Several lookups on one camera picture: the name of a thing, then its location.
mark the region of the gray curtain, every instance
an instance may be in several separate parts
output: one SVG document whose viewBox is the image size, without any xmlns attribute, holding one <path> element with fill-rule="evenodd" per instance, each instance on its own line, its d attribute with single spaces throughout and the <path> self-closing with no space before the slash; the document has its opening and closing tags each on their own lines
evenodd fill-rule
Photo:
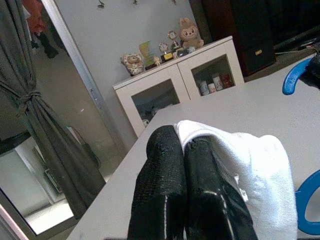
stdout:
<svg viewBox="0 0 320 240">
<path fill-rule="evenodd" d="M 20 0 L 0 0 L 0 94 L 16 105 L 79 219 L 105 184 L 90 157 L 37 91 L 31 43 Z"/>
</svg>

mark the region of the curtain tie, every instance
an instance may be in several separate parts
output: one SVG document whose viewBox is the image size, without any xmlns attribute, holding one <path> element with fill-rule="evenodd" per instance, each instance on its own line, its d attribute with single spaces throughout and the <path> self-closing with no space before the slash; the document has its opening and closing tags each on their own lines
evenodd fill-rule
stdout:
<svg viewBox="0 0 320 240">
<path fill-rule="evenodd" d="M 17 112 L 18 116 L 20 116 L 26 112 L 28 102 L 31 101 L 33 97 L 41 97 L 41 93 L 38 90 L 32 90 L 17 100 L 17 102 L 19 104 L 19 108 L 18 108 L 18 112 Z"/>
</svg>

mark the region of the white cloth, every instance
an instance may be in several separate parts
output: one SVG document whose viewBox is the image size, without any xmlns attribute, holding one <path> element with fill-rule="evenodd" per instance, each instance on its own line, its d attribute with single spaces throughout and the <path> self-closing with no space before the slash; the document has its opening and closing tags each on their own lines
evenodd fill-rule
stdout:
<svg viewBox="0 0 320 240">
<path fill-rule="evenodd" d="M 259 240 L 297 239 L 298 218 L 290 163 L 276 137 L 229 133 L 189 120 L 180 121 L 174 128 L 183 151 L 192 139 L 211 136 L 217 161 L 232 178 L 238 178 L 239 192 L 246 192 L 245 203 Z"/>
</svg>

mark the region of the door frame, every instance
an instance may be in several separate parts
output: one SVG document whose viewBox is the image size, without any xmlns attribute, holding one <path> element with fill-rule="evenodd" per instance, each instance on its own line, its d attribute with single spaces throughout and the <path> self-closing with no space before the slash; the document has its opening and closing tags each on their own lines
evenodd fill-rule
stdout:
<svg viewBox="0 0 320 240">
<path fill-rule="evenodd" d="M 128 149 L 125 147 L 125 144 L 120 137 L 119 132 L 116 129 L 116 124 L 112 119 L 112 114 L 107 108 L 107 105 L 78 49 L 78 46 L 73 39 L 67 24 L 64 21 L 63 16 L 60 13 L 60 10 L 55 2 L 55 0 L 41 0 L 42 4 L 47 11 L 56 31 L 58 32 L 65 49 L 67 50 L 73 64 L 82 79 L 82 82 L 88 91 L 90 98 L 92 99 L 94 105 L 96 106 L 100 116 L 108 129 L 112 140 L 115 143 L 115 146 L 118 148 L 122 158 L 128 152 Z"/>
</svg>

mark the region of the trophy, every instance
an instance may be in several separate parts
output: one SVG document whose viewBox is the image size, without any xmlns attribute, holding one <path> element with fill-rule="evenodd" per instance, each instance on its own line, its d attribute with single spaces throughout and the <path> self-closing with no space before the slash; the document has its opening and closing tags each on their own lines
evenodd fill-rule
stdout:
<svg viewBox="0 0 320 240">
<path fill-rule="evenodd" d="M 177 33 L 175 31 L 168 32 L 168 38 L 173 41 L 171 45 L 172 51 L 176 51 L 177 49 L 181 48 L 179 43 L 177 42 Z"/>
<path fill-rule="evenodd" d="M 163 63 L 174 58 L 174 56 L 172 55 L 172 52 L 168 51 L 168 48 L 169 48 L 168 44 L 164 42 L 161 42 L 159 44 L 159 49 L 163 53 L 163 55 L 161 55 L 161 60 Z"/>
</svg>

